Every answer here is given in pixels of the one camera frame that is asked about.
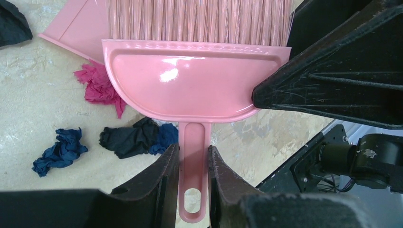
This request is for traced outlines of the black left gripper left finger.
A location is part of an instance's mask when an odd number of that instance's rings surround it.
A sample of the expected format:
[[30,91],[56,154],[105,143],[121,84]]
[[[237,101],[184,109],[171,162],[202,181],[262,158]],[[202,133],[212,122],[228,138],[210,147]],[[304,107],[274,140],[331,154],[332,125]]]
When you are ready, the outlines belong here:
[[173,228],[179,146],[107,194],[97,189],[3,191],[3,228]]

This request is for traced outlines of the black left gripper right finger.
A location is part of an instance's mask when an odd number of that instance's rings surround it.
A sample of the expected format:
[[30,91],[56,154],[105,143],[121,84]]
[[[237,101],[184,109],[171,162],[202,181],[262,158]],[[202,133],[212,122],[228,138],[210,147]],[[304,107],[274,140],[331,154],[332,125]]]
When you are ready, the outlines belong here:
[[264,193],[239,176],[215,146],[208,148],[211,228],[375,228],[349,195]]

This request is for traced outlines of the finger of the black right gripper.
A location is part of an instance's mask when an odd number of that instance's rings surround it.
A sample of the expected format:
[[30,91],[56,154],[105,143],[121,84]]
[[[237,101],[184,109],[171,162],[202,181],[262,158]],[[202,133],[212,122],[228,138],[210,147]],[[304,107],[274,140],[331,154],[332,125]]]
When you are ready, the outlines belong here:
[[289,61],[254,88],[255,107],[402,129],[402,1],[305,0],[288,46]]

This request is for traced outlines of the dark blue paper scrap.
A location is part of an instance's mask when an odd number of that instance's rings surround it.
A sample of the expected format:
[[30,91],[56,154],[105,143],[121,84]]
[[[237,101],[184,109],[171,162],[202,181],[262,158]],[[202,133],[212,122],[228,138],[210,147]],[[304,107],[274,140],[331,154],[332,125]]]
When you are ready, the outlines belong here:
[[152,155],[163,154],[171,144],[179,142],[179,131],[172,123],[165,123],[159,126],[157,139],[150,147],[149,153]]

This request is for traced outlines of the magenta paper scrap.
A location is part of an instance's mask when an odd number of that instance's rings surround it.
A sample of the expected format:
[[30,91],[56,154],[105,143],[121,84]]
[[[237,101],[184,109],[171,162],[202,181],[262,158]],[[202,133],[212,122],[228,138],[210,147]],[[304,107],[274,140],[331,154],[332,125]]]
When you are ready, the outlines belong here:
[[74,72],[78,82],[85,84],[84,99],[92,104],[114,105],[117,118],[125,111],[126,102],[114,89],[103,64],[90,60],[82,69]]

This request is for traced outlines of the pink hand brush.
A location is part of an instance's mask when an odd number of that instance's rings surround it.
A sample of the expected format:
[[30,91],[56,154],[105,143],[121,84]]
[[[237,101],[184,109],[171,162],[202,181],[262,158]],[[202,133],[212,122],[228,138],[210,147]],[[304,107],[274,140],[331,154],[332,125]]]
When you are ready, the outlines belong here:
[[179,124],[181,219],[205,217],[213,123],[259,111],[256,85],[288,62],[291,0],[108,0],[108,77],[139,113]]

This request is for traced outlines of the pink dustpan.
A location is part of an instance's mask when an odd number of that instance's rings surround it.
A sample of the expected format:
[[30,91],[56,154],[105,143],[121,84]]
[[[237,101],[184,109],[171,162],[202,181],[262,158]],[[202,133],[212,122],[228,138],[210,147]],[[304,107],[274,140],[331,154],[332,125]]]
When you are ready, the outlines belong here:
[[85,59],[104,62],[109,37],[105,0],[68,0],[39,37]]

